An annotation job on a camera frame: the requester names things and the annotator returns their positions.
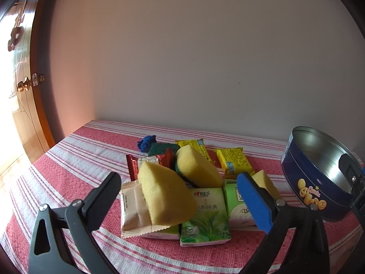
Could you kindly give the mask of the red white striped bedsheet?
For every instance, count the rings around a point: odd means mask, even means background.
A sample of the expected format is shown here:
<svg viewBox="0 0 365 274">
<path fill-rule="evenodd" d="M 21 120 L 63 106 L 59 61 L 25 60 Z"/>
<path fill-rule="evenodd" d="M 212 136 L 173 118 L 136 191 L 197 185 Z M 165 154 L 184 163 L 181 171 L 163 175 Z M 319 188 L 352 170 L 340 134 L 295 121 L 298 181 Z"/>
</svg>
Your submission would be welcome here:
<svg viewBox="0 0 365 274">
<path fill-rule="evenodd" d="M 137 142 L 155 135 L 159 142 L 203 139 L 210 152 L 241 147 L 257 171 L 264 170 L 291 205 L 291 191 L 280 164 L 286 142 L 187 129 L 91 121 L 61 140 L 33 165 L 21 169 L 1 200 L 1 245 L 21 273 L 28 271 L 31 234 L 38 209 L 64 207 L 83 199 L 111 172 L 127 181 L 126 155 L 139 155 Z M 121 239 L 120 202 L 113 203 L 94 238 L 121 273 L 237 273 L 250 259 L 264 233 L 233 231 L 223 245 L 183 248 L 178 241 L 142 237 Z"/>
</svg>

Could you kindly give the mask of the green scourer sponge back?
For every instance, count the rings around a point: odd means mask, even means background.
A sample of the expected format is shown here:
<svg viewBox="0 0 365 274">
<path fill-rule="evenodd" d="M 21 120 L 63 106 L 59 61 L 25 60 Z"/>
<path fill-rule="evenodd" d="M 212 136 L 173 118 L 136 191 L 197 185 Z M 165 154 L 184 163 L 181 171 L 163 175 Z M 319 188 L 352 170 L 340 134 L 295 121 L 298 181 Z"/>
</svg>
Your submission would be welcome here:
<svg viewBox="0 0 365 274">
<path fill-rule="evenodd" d="M 148 152 L 148 156 L 165 154 L 168 149 L 171 149 L 175 154 L 179 150 L 179 148 L 180 146 L 178 144 L 162 143 L 162 142 L 153 143 Z"/>
</svg>

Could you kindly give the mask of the blue cloth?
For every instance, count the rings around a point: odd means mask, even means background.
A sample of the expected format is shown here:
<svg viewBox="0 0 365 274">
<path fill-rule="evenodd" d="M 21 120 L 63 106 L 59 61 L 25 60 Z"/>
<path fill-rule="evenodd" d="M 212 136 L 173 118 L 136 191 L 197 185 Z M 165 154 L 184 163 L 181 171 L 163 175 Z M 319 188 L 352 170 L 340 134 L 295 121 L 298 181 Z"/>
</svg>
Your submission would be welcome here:
<svg viewBox="0 0 365 274">
<path fill-rule="evenodd" d="M 148 153 L 151 146 L 156 143 L 156 135 L 147 135 L 137 142 L 137 147 L 142 153 Z"/>
</svg>

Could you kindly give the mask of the red door ornament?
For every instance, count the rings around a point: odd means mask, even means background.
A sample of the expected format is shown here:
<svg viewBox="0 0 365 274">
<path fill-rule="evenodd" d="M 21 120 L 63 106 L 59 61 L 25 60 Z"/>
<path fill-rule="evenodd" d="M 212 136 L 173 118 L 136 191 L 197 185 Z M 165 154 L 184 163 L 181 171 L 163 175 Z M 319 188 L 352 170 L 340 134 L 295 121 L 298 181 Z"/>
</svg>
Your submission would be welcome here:
<svg viewBox="0 0 365 274">
<path fill-rule="evenodd" d="M 24 33 L 24 27 L 14 27 L 10 33 L 10 39 L 8 41 L 8 51 L 15 50 L 15 47 L 20 42 Z"/>
</svg>

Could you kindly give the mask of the wooden door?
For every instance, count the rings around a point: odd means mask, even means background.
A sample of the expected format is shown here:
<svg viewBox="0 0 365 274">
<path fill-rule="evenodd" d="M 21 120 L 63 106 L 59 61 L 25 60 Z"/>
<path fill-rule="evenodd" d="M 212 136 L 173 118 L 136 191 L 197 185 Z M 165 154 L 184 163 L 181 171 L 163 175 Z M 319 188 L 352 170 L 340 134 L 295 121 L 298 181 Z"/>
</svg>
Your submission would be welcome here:
<svg viewBox="0 0 365 274">
<path fill-rule="evenodd" d="M 17 83 L 41 74 L 38 37 L 46 0 L 12 0 L 1 18 L 1 174 L 17 163 L 34 163 L 55 145 L 40 85 L 18 92 Z M 24 27 L 15 50 L 8 51 L 14 27 Z"/>
</svg>

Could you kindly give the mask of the green tea tissue pack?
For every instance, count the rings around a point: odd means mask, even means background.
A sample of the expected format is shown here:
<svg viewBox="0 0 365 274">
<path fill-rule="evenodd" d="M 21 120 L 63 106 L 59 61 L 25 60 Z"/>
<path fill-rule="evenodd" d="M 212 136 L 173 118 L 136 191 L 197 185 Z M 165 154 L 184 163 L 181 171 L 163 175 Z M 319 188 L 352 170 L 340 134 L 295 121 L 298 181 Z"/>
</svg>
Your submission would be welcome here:
<svg viewBox="0 0 365 274">
<path fill-rule="evenodd" d="M 170 226 L 169 228 L 160 231 L 143 234 L 142 237 L 151 239 L 179 240 L 179 225 Z"/>
<path fill-rule="evenodd" d="M 181 224 L 180 246 L 219 245 L 231 240 L 223 191 L 220 188 L 191 189 L 197 212 Z"/>
</svg>

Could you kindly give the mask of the brass door knob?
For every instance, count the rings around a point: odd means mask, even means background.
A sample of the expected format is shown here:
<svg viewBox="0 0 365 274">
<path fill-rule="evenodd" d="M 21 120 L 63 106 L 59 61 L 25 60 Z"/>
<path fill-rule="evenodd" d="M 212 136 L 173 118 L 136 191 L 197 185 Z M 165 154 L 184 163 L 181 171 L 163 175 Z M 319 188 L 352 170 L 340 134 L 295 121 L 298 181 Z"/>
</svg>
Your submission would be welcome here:
<svg viewBox="0 0 365 274">
<path fill-rule="evenodd" d="M 24 78 L 23 81 L 17 83 L 18 92 L 28 91 L 31 87 L 32 87 L 32 81 L 28 77 Z"/>
</svg>

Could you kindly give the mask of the door latch plate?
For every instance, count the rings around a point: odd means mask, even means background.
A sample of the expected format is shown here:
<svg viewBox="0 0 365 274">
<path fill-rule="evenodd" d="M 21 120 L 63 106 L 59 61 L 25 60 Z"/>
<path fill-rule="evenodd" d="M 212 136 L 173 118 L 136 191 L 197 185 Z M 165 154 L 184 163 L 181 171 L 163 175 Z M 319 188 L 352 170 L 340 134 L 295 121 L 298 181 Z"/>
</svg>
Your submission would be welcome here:
<svg viewBox="0 0 365 274">
<path fill-rule="evenodd" d="M 44 74 L 38 74 L 38 73 L 34 73 L 32 74 L 31 76 L 31 81 L 32 81 L 32 85 L 35 87 L 35 86 L 38 86 L 42 83 L 45 82 L 45 76 Z"/>
</svg>

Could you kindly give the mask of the yellow snack packet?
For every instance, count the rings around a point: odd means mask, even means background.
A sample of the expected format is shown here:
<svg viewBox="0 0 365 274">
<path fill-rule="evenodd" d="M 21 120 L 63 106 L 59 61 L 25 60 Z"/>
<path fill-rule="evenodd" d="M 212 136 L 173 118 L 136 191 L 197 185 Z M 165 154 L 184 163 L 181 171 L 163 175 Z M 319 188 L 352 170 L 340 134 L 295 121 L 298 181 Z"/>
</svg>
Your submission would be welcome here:
<svg viewBox="0 0 365 274">
<path fill-rule="evenodd" d="M 190 145 L 195 148 L 204 158 L 206 158 L 209 162 L 214 163 L 214 161 L 210 158 L 210 155 L 205 147 L 203 139 L 195 139 L 195 140 L 176 140 L 175 144 L 180 147 Z"/>
<path fill-rule="evenodd" d="M 214 152 L 223 170 L 224 179 L 236 179 L 241 173 L 251 176 L 256 173 L 243 153 L 242 147 L 219 148 Z"/>
</svg>

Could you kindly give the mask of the blue round cookie tin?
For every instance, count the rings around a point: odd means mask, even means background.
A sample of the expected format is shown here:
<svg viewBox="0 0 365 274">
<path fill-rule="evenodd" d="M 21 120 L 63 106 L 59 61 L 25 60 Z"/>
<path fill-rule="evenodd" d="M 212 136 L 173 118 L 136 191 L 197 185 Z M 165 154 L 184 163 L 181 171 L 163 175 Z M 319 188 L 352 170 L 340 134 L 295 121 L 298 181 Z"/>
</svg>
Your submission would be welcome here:
<svg viewBox="0 0 365 274">
<path fill-rule="evenodd" d="M 297 126 L 282 155 L 284 176 L 304 205 L 315 204 L 326 221 L 340 221 L 350 212 L 352 186 L 338 162 L 346 154 L 361 167 L 353 153 L 330 135 L 312 127 Z"/>
</svg>

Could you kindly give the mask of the small yellow sponge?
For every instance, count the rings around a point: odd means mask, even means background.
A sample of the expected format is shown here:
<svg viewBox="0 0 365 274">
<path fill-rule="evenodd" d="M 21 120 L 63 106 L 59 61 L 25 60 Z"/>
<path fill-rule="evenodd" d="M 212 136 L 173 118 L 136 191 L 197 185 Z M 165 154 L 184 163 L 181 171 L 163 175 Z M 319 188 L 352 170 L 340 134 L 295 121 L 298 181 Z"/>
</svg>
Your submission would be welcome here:
<svg viewBox="0 0 365 274">
<path fill-rule="evenodd" d="M 274 200 L 282 198 L 280 192 L 263 169 L 252 175 L 252 179 L 259 187 L 264 188 Z"/>
</svg>

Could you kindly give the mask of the beige snack packet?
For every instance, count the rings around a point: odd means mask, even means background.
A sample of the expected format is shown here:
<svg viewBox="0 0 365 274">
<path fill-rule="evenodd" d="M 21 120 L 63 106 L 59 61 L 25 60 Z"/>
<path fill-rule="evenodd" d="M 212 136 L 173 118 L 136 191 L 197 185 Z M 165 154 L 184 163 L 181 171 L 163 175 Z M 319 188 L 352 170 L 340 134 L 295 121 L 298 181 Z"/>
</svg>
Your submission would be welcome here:
<svg viewBox="0 0 365 274">
<path fill-rule="evenodd" d="M 131 181 L 121 186 L 121 238 L 142 236 L 154 233 L 169 226 L 152 224 L 142 186 Z"/>
</svg>

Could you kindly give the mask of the green white tissue pack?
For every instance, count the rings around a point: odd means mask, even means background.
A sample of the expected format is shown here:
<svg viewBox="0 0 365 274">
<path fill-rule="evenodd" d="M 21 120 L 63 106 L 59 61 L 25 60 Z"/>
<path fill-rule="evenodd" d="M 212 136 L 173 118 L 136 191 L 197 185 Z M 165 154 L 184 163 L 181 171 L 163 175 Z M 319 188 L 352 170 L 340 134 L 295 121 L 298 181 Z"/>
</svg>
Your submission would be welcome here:
<svg viewBox="0 0 365 274">
<path fill-rule="evenodd" d="M 223 195 L 230 229 L 255 227 L 255 221 L 237 188 L 235 179 L 223 180 Z"/>
</svg>

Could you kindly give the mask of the yellow sponge green scourer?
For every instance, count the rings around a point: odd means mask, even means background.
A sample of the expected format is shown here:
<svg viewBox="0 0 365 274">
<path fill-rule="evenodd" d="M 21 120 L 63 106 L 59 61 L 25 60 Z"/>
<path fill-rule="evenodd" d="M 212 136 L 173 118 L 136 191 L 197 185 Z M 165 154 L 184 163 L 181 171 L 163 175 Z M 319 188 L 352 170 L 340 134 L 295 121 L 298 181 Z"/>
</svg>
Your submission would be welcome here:
<svg viewBox="0 0 365 274">
<path fill-rule="evenodd" d="M 176 152 L 176 172 L 199 188 L 220 188 L 223 179 L 216 167 L 193 146 L 186 145 Z"/>
</svg>

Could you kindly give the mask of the red snack packet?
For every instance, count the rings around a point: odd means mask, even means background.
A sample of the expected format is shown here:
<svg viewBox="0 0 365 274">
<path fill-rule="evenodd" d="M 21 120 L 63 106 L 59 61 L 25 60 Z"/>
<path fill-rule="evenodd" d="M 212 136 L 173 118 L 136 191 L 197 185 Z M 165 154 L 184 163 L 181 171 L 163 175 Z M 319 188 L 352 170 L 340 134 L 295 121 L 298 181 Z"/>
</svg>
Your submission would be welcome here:
<svg viewBox="0 0 365 274">
<path fill-rule="evenodd" d="M 147 161 L 167 168 L 172 168 L 173 162 L 175 161 L 175 153 L 171 148 L 167 148 L 166 152 L 163 154 L 145 156 L 141 158 L 137 158 L 133 155 L 126 155 L 126 161 L 130 179 L 131 181 L 135 181 L 138 179 L 138 172 L 143 162 Z"/>
</svg>

